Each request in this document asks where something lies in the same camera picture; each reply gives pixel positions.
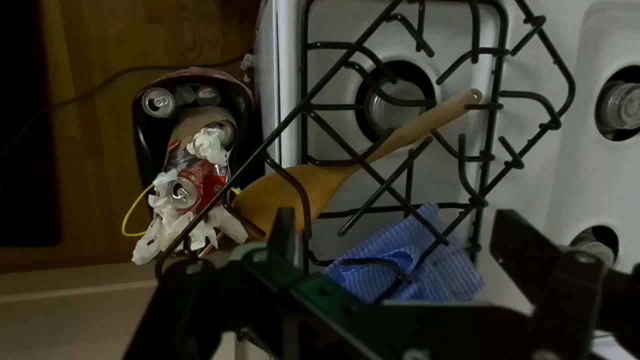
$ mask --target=blue cloth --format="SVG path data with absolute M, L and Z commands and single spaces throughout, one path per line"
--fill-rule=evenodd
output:
M 439 231 L 437 207 L 426 204 L 417 209 Z M 325 268 L 325 275 L 364 301 L 376 301 L 396 280 L 396 271 L 384 263 L 342 263 L 353 257 L 377 257 L 397 263 L 410 282 L 388 293 L 386 300 L 464 301 L 483 286 L 476 266 L 464 251 L 464 243 L 448 237 L 419 266 L 419 254 L 434 243 L 434 235 L 408 216 L 374 234 Z

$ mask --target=black metal frame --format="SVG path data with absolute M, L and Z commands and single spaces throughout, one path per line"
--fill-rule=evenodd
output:
M 442 71 L 442 76 L 436 80 L 436 83 L 444 83 L 464 61 L 472 61 L 476 63 L 480 55 L 494 55 L 494 80 L 491 80 L 491 91 L 487 93 L 487 102 L 485 103 L 477 103 L 477 105 L 470 105 L 470 110 L 481 110 L 485 111 L 485 136 L 483 136 L 483 146 L 480 150 L 480 154 L 466 154 L 466 140 L 464 136 L 457 137 L 457 148 L 448 144 L 437 132 L 434 132 L 434 140 L 457 161 L 457 178 L 460 184 L 464 186 L 464 190 L 470 193 L 470 200 L 466 204 L 439 204 L 442 207 L 460 207 L 455 220 L 451 220 L 442 231 L 437 231 L 426 218 L 422 218 L 415 212 L 415 204 L 410 201 L 410 188 L 411 188 L 411 167 L 413 167 L 413 159 L 419 152 L 423 152 L 429 144 L 429 140 L 422 142 L 415 150 L 411 150 L 405 158 L 403 163 L 399 163 L 399 167 L 390 175 L 384 178 L 379 175 L 371 165 L 368 165 L 364 161 L 364 156 L 360 156 L 344 137 L 340 137 L 340 134 L 323 122 L 323 117 L 317 114 L 319 110 L 355 110 L 357 103 L 314 103 L 314 97 L 322 91 L 322 87 L 325 83 L 330 83 L 330 80 L 342 70 L 342 67 L 350 67 L 353 71 L 357 71 L 364 80 L 368 80 L 368 71 L 352 61 L 352 55 L 355 51 L 368 55 L 374 63 L 381 63 L 381 59 L 368 49 L 364 44 L 365 40 L 379 27 L 384 25 L 384 21 L 399 21 L 405 31 L 410 36 L 413 36 L 415 40 L 415 51 L 423 51 L 426 55 L 434 55 L 434 49 L 426 44 L 426 40 L 419 36 L 423 30 L 423 12 L 427 10 L 426 0 L 390 0 L 390 4 L 379 12 L 379 15 L 357 36 L 355 42 L 314 42 L 307 44 L 307 14 L 309 8 L 315 0 L 305 0 L 303 4 L 303 24 L 301 24 L 301 100 L 289 110 L 288 116 L 281 117 L 279 125 L 275 125 L 270 134 L 265 134 L 263 142 L 257 146 L 257 150 L 247 156 L 247 159 L 237 167 L 237 171 L 231 175 L 231 180 L 227 181 L 227 186 L 223 186 L 223 190 L 203 207 L 203 212 L 200 216 L 195 216 L 177 235 L 176 240 L 167 246 L 166 251 L 159 254 L 157 261 L 156 261 L 156 275 L 161 275 L 161 266 L 166 261 L 166 257 L 177 248 L 177 243 L 192 231 L 192 227 L 208 214 L 208 209 L 221 197 L 226 195 L 226 191 L 235 186 L 237 175 L 241 171 L 245 171 L 255 159 L 260 159 L 265 154 L 265 148 L 270 144 L 273 144 L 273 140 L 300 116 L 300 128 L 301 128 L 301 144 L 303 144 L 303 152 L 301 152 L 301 161 L 315 161 L 317 165 L 332 165 L 335 161 L 322 161 L 315 158 L 307 156 L 305 144 L 307 144 L 307 119 L 314 119 L 322 129 L 327 132 L 327 136 L 332 136 L 350 156 L 350 161 L 357 161 L 361 163 L 361 167 L 376 180 L 379 181 L 379 188 L 365 200 L 364 206 L 355 207 L 355 209 L 346 209 L 340 214 L 322 214 L 323 218 L 342 218 L 342 216 L 350 216 L 346 220 L 346 224 L 340 227 L 340 234 L 346 234 L 352 224 L 355 224 L 361 214 L 365 212 L 397 212 L 401 209 L 403 214 L 411 214 L 417 218 L 419 224 L 423 224 L 429 234 L 434 235 L 434 246 L 429 250 L 423 251 L 423 256 L 419 257 L 419 261 L 423 257 L 427 257 L 427 254 L 437 246 L 437 243 L 446 243 L 446 237 L 474 212 L 474 222 L 472 222 L 472 234 L 470 234 L 470 246 L 472 246 L 472 254 L 476 254 L 480 250 L 480 224 L 481 224 L 481 216 L 483 216 L 483 206 L 485 206 L 485 195 L 500 184 L 500 180 L 504 180 L 512 170 L 520 170 L 524 167 L 524 156 L 544 137 L 545 132 L 550 129 L 558 129 L 561 125 L 560 117 L 565 114 L 565 110 L 569 108 L 574 93 L 576 93 L 576 81 L 567 70 L 567 66 L 563 63 L 563 59 L 560 58 L 558 49 L 553 48 L 553 44 L 550 42 L 550 38 L 544 31 L 544 15 L 535 15 L 529 6 L 526 4 L 526 0 L 515 0 L 518 8 L 524 14 L 524 24 L 531 25 L 531 30 L 512 48 L 506 48 L 506 38 L 507 38 L 507 15 L 506 10 L 500 6 L 498 0 L 451 0 L 451 1 L 466 1 L 470 4 L 470 14 L 472 14 L 472 48 L 461 54 L 446 71 Z M 401 4 L 401 1 L 415 1 L 417 6 L 417 25 L 411 25 L 411 21 L 401 15 L 401 14 L 393 14 L 393 10 Z M 498 34 L 498 46 L 495 48 L 480 48 L 480 8 L 477 4 L 487 4 L 494 8 L 498 21 L 500 21 L 500 34 Z M 548 54 L 552 55 L 553 63 L 558 66 L 560 73 L 563 76 L 565 83 L 567 83 L 567 96 L 561 103 L 560 110 L 555 110 L 548 97 L 544 97 L 541 93 L 535 91 L 524 91 L 524 89 L 502 89 L 502 67 L 504 67 L 504 58 L 506 55 L 518 55 L 518 51 L 522 48 L 526 48 L 529 44 L 531 38 L 539 38 L 539 42 L 544 44 L 544 48 L 548 49 Z M 344 48 L 344 54 L 337 58 L 337 61 L 314 83 L 307 83 L 305 71 L 307 71 L 307 49 L 322 49 L 322 48 Z M 405 102 L 399 97 L 392 97 L 388 93 L 384 93 L 379 87 L 376 87 L 376 93 L 396 105 L 413 105 L 415 102 Z M 502 110 L 500 100 L 502 97 L 522 97 L 522 100 L 531 100 L 544 105 L 544 110 L 548 111 L 548 119 L 541 122 L 537 125 L 537 132 L 520 148 L 515 150 L 504 136 L 498 137 L 498 142 L 504 146 L 504 150 L 512 156 L 512 159 L 504 161 L 504 167 L 489 178 L 489 165 L 495 159 L 494 156 L 494 142 L 495 142 L 495 117 L 498 111 Z M 301 234 L 301 243 L 303 243 L 303 270 L 307 270 L 307 261 L 314 263 L 323 263 L 317 261 L 315 256 L 309 251 L 307 248 L 307 240 L 309 240 L 309 206 L 307 206 L 307 195 L 303 193 L 301 186 L 291 178 L 286 175 L 286 170 L 279 167 L 273 159 L 265 161 L 268 165 L 272 165 L 277 173 L 281 173 L 300 193 L 300 201 L 303 204 L 303 234 Z M 466 165 L 468 163 L 480 163 L 480 184 L 477 188 L 474 188 L 468 181 L 466 175 Z M 405 181 L 405 193 L 399 193 L 396 188 L 392 188 L 392 181 L 401 173 L 408 171 L 408 181 Z M 386 207 L 376 207 L 371 206 L 381 191 L 392 193 L 399 206 L 386 206 Z

